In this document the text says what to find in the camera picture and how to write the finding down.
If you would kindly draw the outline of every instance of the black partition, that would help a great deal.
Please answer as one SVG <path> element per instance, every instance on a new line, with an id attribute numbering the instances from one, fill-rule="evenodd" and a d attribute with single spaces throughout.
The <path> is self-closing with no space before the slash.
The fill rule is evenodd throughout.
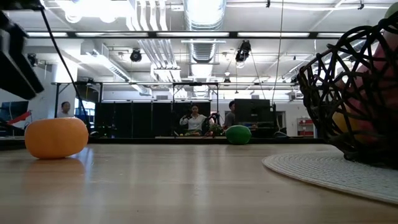
<path id="1" fill-rule="evenodd" d="M 172 128 L 171 103 L 153 103 L 152 105 L 152 132 L 154 136 L 170 136 Z"/>
<path id="2" fill-rule="evenodd" d="M 132 138 L 132 103 L 115 103 L 114 125 L 116 138 Z"/>
<path id="3" fill-rule="evenodd" d="M 152 103 L 132 104 L 132 137 L 151 138 L 152 133 Z"/>
<path id="4" fill-rule="evenodd" d="M 109 138 L 153 138 L 185 134 L 188 125 L 181 126 L 180 118 L 189 114 L 192 103 L 140 102 L 96 103 L 96 131 L 106 132 Z M 196 103 L 199 113 L 210 115 L 210 102 Z"/>

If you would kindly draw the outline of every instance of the desk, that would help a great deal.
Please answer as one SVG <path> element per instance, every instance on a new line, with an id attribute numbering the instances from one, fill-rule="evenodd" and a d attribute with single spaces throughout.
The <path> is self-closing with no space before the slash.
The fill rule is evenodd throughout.
<path id="1" fill-rule="evenodd" d="M 74 159 L 0 152 L 1 223 L 398 223 L 398 208 L 264 168 L 327 145 L 89 145 Z"/>

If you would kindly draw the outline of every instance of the man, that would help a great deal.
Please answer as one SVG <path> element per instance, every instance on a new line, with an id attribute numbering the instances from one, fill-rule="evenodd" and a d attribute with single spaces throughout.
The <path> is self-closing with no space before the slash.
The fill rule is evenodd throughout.
<path id="1" fill-rule="evenodd" d="M 225 124 L 224 124 L 224 126 L 226 128 L 229 128 L 229 127 L 234 126 L 236 124 L 235 123 L 235 101 L 229 102 L 229 108 L 230 108 L 231 112 L 229 112 L 225 116 Z"/>
<path id="2" fill-rule="evenodd" d="M 61 111 L 58 112 L 57 118 L 72 118 L 73 115 L 69 114 L 70 103 L 65 101 L 61 104 Z"/>

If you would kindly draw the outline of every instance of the orange ball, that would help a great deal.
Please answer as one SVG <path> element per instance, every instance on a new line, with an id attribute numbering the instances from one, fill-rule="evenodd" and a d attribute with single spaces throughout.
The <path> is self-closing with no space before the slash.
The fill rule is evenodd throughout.
<path id="1" fill-rule="evenodd" d="M 25 131 L 25 145 L 39 159 L 61 159 L 79 153 L 88 142 L 84 122 L 77 118 L 34 121 Z"/>
<path id="2" fill-rule="evenodd" d="M 347 113 L 351 113 L 351 109 L 348 106 L 346 106 L 346 105 L 345 105 L 345 107 L 346 107 Z M 340 128 L 340 130 L 343 133 L 347 133 L 348 132 L 348 125 L 346 123 L 346 120 L 344 119 L 344 115 L 343 114 L 335 112 L 333 114 L 332 119 L 334 120 L 336 125 Z M 361 130 L 361 128 L 358 125 L 358 120 L 357 119 L 349 117 L 348 121 L 349 121 L 349 123 L 351 125 L 351 129 L 353 131 Z M 362 134 L 355 135 L 355 139 L 358 140 L 359 142 L 362 142 L 362 143 L 366 142 L 366 136 L 364 136 Z"/>

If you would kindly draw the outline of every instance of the green ball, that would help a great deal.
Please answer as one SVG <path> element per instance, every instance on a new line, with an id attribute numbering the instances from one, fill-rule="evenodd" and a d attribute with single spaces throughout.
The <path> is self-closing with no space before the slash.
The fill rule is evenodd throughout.
<path id="1" fill-rule="evenodd" d="M 250 141 L 251 132 L 246 126 L 235 125 L 226 130 L 225 136 L 231 144 L 244 145 Z"/>

